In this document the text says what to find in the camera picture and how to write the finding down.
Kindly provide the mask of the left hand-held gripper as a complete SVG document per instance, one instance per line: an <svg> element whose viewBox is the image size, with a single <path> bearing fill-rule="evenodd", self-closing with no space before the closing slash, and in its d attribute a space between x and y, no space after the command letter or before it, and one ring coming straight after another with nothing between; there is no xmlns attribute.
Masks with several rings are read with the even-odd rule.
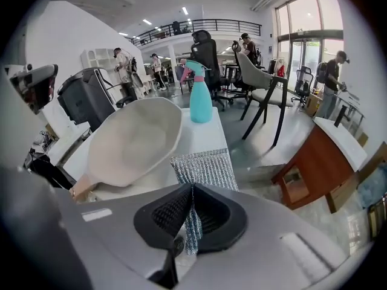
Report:
<svg viewBox="0 0 387 290"><path fill-rule="evenodd" d="M10 78L15 90L34 114L38 114L54 98L54 84L58 65L45 65L17 72Z"/></svg>

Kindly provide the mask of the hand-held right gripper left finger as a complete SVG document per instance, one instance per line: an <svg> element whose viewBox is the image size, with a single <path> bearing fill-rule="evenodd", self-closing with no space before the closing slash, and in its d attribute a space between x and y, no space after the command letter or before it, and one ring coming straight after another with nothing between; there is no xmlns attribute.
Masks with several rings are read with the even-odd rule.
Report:
<svg viewBox="0 0 387 290"><path fill-rule="evenodd" d="M174 239L191 202L189 184L77 204L56 192L64 242L60 289L181 289Z"/></svg>

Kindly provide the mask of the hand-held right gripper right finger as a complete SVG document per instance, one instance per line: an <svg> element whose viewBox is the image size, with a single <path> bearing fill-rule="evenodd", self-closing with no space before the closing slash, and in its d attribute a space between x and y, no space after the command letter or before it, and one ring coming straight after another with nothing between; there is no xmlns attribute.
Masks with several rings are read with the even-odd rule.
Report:
<svg viewBox="0 0 387 290"><path fill-rule="evenodd" d="M247 228L229 249L199 255L182 289L340 289L372 247L369 243L348 256L277 202L226 188L210 190L245 210Z"/></svg>

